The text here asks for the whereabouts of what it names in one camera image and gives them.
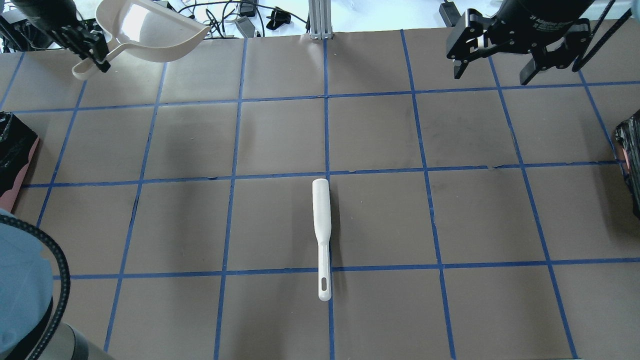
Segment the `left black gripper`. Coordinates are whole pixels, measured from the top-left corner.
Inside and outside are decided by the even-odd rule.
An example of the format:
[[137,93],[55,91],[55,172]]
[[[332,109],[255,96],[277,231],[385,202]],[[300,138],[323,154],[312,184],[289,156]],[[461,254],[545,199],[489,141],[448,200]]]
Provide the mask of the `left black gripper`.
[[105,31],[96,22],[85,22],[73,0],[13,0],[13,5],[42,33],[64,49],[89,59],[105,73],[111,64]]

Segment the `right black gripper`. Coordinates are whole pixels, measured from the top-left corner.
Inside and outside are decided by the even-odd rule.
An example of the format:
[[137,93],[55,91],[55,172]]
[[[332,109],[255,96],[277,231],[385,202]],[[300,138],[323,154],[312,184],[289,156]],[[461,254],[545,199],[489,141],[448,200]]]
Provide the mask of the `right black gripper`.
[[501,53],[526,54],[519,84],[540,72],[566,69],[582,59],[592,40],[590,21],[581,18],[592,0],[505,0],[492,17],[469,8],[458,19],[445,43],[453,76],[461,79],[468,65]]

